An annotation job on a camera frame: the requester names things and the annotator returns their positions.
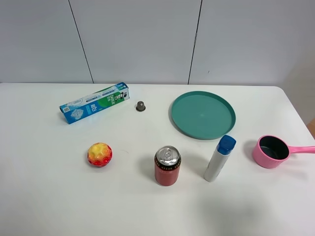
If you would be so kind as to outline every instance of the soda can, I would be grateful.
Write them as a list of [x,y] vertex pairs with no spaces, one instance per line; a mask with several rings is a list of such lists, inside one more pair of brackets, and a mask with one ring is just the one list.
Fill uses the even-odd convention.
[[163,186],[174,184],[178,178],[181,161],[181,155],[176,148],[172,146],[160,148],[154,156],[157,182]]

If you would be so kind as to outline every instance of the toothpaste box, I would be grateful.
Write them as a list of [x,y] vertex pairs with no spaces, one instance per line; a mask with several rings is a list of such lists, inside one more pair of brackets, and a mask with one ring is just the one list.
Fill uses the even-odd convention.
[[60,106],[69,124],[129,99],[128,86],[119,83]]

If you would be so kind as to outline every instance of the green plastic plate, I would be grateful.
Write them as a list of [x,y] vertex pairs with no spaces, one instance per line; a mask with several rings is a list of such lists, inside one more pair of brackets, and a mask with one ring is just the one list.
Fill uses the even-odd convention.
[[235,124],[232,106],[218,95],[205,91],[187,92],[171,108],[175,125],[195,139],[212,140],[228,133]]

